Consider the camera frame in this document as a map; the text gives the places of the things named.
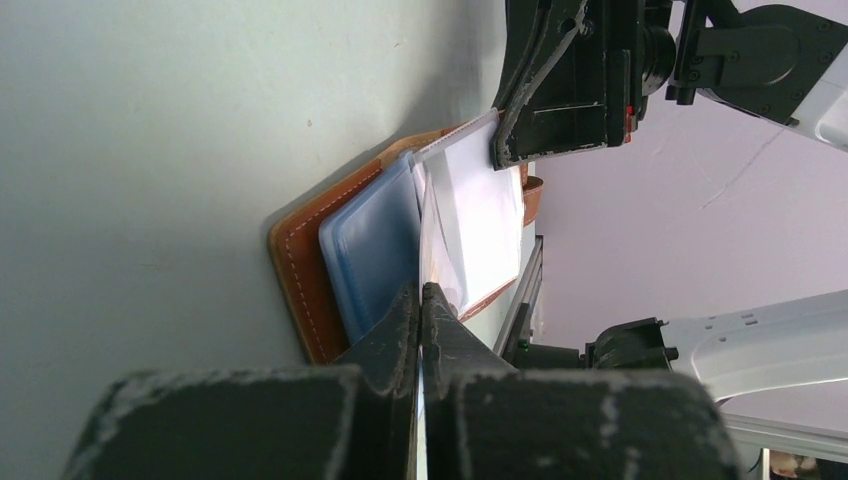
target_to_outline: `black cable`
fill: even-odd
[[[748,473],[751,473],[754,470],[756,470],[756,468],[759,467],[761,463],[763,463],[763,449],[762,448],[760,449],[760,456],[757,457],[757,463],[755,463],[753,467],[748,469]]]

